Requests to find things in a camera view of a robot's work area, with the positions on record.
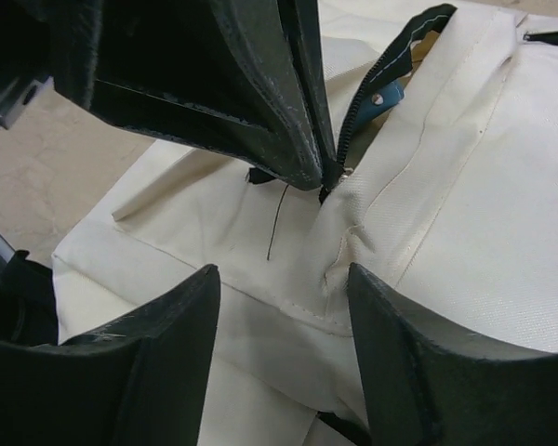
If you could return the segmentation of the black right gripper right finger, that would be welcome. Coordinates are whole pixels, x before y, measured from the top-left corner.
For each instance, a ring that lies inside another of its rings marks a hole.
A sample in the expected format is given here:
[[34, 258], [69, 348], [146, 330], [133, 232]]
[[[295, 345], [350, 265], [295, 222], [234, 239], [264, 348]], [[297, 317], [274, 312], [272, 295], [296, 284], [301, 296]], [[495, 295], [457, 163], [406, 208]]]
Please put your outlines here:
[[465, 328], [352, 264], [347, 297], [376, 445], [558, 445], [558, 353]]

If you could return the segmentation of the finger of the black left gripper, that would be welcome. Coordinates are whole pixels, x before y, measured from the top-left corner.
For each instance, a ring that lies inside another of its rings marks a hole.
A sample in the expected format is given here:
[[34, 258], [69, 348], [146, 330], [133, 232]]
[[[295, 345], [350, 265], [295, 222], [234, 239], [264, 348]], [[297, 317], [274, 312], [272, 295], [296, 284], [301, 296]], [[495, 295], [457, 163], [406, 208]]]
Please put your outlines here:
[[279, 1], [91, 1], [85, 111], [243, 160], [299, 190], [323, 167]]
[[333, 190], [342, 174], [342, 166], [336, 160], [326, 97], [318, 2], [279, 1], [278, 6], [322, 161], [322, 190]]

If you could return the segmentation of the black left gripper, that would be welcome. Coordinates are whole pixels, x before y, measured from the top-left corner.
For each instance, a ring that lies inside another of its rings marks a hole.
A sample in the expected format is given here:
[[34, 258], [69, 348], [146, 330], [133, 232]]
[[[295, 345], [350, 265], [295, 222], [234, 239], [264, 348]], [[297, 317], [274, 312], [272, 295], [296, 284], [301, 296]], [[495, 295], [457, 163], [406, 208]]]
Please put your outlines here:
[[0, 126], [10, 128], [49, 79], [90, 108], [93, 3], [0, 1]]

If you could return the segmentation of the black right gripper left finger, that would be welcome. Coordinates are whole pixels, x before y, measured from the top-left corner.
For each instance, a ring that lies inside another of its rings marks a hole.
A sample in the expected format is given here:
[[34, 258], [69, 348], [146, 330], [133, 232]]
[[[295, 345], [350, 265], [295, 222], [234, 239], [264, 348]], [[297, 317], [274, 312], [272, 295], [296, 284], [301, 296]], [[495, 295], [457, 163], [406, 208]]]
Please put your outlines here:
[[194, 445], [218, 326], [219, 270], [58, 345], [0, 295], [0, 445]]

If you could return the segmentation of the blue notebook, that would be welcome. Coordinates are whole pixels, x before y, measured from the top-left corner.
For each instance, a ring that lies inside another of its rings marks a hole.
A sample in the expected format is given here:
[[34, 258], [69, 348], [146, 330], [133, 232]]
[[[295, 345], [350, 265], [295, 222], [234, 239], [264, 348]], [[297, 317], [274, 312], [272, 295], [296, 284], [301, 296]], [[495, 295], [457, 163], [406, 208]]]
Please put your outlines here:
[[353, 122], [353, 131], [357, 131], [371, 121], [388, 112], [405, 97], [403, 84], [394, 80], [373, 94], [362, 99], [360, 108]]

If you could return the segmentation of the cream canvas backpack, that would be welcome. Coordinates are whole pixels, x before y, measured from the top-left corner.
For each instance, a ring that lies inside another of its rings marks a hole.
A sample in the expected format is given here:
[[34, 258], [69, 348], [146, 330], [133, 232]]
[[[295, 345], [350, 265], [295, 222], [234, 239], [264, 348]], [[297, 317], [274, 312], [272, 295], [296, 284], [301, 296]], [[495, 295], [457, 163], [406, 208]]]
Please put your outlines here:
[[437, 31], [443, 15], [433, 1], [321, 3], [335, 125], [375, 61], [411, 62], [405, 97], [324, 201], [155, 141], [53, 253], [60, 340], [215, 264], [202, 445], [344, 444], [322, 413], [371, 438], [352, 264], [465, 328], [558, 353], [558, 17], [459, 1]]

